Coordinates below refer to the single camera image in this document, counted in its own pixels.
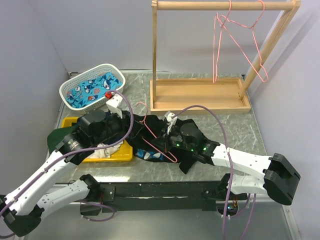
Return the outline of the black t shirt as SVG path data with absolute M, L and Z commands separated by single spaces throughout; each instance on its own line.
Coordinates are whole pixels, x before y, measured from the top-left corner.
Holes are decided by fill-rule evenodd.
M 149 143 L 154 144 L 154 137 L 145 128 L 145 126 L 140 123 L 144 117 L 136 114 L 133 117 L 133 128 L 129 136 L 126 138 L 126 141 L 133 148 L 134 156 L 149 162 L 173 163 L 142 139 L 144 138 Z M 195 121 L 192 119 L 177 119 L 175 125 L 180 127 L 182 124 L 186 123 L 195 123 Z M 168 122 L 164 119 L 159 119 L 156 115 L 147 115 L 146 124 L 157 137 L 160 135 L 161 130 L 164 127 L 168 127 Z M 171 149 L 170 152 L 178 159 L 177 163 L 179 164 L 180 170 L 186 174 L 196 162 L 213 165 L 212 157 L 214 156 L 214 150 L 220 145 L 221 144 L 219 142 L 210 140 L 205 136 L 202 155 L 193 155 L 190 152 L 174 148 Z

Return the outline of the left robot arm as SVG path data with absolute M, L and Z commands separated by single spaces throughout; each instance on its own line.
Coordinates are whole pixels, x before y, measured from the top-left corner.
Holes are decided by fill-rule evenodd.
M 21 186 L 0 197 L 0 215 L 18 237 L 32 232 L 51 212 L 78 200 L 94 201 L 101 193 L 100 184 L 90 174 L 73 184 L 48 194 L 47 191 L 66 172 L 77 167 L 98 149 L 98 145 L 116 136 L 125 140 L 134 125 L 134 114 L 120 111 L 106 116 L 92 110 L 78 120 L 71 133 L 63 137 L 46 162 Z

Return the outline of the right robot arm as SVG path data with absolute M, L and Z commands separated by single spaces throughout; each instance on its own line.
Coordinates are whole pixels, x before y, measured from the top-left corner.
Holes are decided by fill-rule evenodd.
M 219 195 L 226 200 L 239 194 L 260 194 L 290 206 L 301 179 L 284 155 L 256 155 L 228 148 L 205 137 L 191 122 L 165 127 L 152 144 L 161 151 L 177 150 L 203 164 L 242 172 L 243 175 L 226 174 L 222 178 Z

